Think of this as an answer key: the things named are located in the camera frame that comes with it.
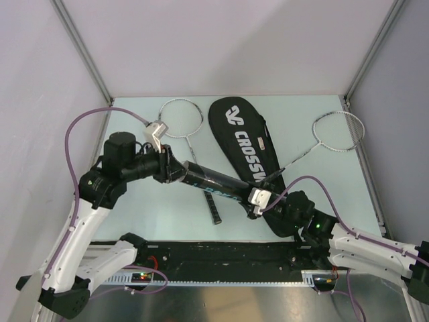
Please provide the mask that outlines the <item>black shuttlecock tube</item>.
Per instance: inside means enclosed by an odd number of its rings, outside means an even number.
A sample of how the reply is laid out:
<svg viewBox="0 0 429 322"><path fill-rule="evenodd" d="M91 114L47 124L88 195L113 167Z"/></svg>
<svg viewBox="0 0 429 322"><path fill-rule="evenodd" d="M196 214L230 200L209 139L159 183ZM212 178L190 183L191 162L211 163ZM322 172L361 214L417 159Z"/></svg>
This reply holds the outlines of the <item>black shuttlecock tube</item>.
<svg viewBox="0 0 429 322"><path fill-rule="evenodd" d="M247 202L253 188L251 184L189 161L183 165L186 171L180 182L213 195Z"/></svg>

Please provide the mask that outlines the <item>black racket bag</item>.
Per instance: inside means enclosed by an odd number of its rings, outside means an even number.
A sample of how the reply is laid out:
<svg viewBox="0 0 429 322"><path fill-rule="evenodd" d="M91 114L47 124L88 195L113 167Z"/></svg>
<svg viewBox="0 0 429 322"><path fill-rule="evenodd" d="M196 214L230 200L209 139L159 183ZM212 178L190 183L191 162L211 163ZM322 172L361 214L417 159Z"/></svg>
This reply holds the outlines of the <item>black racket bag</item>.
<svg viewBox="0 0 429 322"><path fill-rule="evenodd" d="M208 124L227 160L245 182L260 182L280 169L265 119L242 97L211 104Z"/></svg>

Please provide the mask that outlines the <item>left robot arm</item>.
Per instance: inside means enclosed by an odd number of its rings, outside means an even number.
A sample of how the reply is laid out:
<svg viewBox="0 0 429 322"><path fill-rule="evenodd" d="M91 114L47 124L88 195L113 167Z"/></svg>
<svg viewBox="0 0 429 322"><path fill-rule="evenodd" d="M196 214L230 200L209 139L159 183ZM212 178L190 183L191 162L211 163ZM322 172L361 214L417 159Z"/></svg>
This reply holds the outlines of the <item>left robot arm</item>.
<svg viewBox="0 0 429 322"><path fill-rule="evenodd" d="M20 294L10 321L36 321L46 311L73 319L108 277L128 265L140 268L147 263L144 239L131 234L121 237L111 251L90 264L80 265L95 232L125 194L129 182L152 177L171 183L186 172L171 148L158 139L151 142L146 153L138 152L136 145L132 133L111 134L103 155L76 181L75 200L54 249L41 268L17 282Z"/></svg>

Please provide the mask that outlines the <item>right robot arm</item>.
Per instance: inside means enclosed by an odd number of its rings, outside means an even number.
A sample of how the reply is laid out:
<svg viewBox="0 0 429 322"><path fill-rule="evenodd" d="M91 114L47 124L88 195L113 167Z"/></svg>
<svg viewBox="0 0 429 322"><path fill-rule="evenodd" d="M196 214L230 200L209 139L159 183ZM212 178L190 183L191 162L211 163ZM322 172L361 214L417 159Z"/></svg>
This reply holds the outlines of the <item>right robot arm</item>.
<svg viewBox="0 0 429 322"><path fill-rule="evenodd" d="M287 223L301 229L302 238L311 245L314 267L350 268L388 280L408 294L428 303L428 242L407 244L347 227L338 218L319 211L304 192L284 197L253 189L244 199L257 216L276 212Z"/></svg>

